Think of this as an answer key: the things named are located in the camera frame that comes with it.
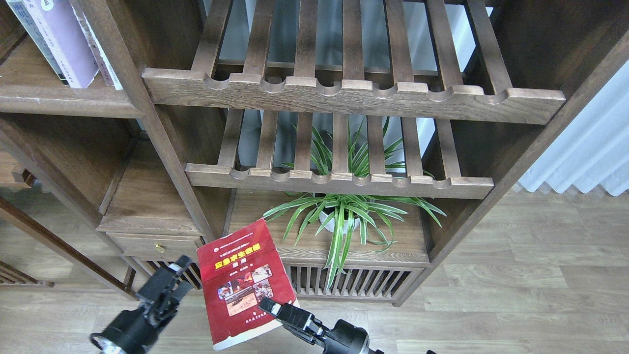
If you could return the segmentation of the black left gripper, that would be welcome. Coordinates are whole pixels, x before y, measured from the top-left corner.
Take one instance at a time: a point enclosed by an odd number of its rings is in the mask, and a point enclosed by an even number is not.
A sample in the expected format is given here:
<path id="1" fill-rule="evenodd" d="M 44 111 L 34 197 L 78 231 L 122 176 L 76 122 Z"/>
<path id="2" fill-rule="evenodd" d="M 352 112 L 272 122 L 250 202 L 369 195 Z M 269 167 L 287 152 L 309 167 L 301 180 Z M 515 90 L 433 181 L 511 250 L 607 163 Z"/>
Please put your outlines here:
<path id="1" fill-rule="evenodd" d="M 102 332 L 90 334 L 90 341 L 102 354 L 146 354 L 177 314 L 181 300 L 193 285 L 179 281 L 192 263 L 186 255 L 157 269 L 137 292 L 142 300 L 134 311 L 122 311 Z"/>

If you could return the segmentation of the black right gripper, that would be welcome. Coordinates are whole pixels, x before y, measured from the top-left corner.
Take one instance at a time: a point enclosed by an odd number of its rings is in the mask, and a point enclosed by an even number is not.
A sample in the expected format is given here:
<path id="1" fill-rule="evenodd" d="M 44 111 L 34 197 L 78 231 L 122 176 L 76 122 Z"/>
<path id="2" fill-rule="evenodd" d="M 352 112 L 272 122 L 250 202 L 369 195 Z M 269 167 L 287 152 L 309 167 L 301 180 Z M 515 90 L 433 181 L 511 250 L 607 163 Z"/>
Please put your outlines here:
<path id="1" fill-rule="evenodd" d="M 280 321 L 295 336 L 322 347 L 324 354 L 383 353 L 369 347 L 369 335 L 364 328 L 355 327 L 345 320 L 338 320 L 333 329 L 328 329 L 311 312 L 290 303 L 277 303 L 267 296 L 261 299 L 258 307 Z"/>

